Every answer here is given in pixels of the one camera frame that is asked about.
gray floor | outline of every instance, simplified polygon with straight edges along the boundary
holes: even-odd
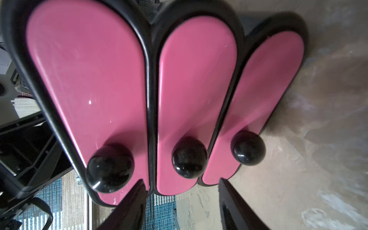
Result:
[[[272,230],[368,229],[368,1],[228,0],[294,11],[308,58],[262,133],[265,160],[230,182]],[[177,201],[181,229],[222,229],[215,187]]]

pink panel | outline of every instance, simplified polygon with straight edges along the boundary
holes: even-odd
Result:
[[[300,35],[287,31],[268,38],[252,54],[203,174],[205,184],[217,184],[236,172],[240,164],[230,151],[233,136],[244,128],[261,131],[299,69],[303,52]]]
[[[208,147],[237,59],[236,42],[221,20],[187,20],[166,40],[160,56],[157,190],[175,195],[197,179],[177,174],[174,145],[192,136]]]
[[[26,38],[84,165],[112,142],[134,155],[129,183],[101,200],[117,205],[141,178],[148,188],[145,62],[129,25],[95,1],[53,0],[33,12]]]

black ball knob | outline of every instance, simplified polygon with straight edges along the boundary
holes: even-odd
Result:
[[[206,147],[193,137],[184,137],[175,145],[172,163],[182,177],[197,178],[205,171],[208,162]]]
[[[240,131],[231,140],[231,152],[234,158],[244,165],[259,164],[266,155],[266,146],[262,138],[250,131]]]
[[[119,144],[105,145],[89,160],[86,170],[88,185],[97,192],[118,191],[133,175],[131,152]]]

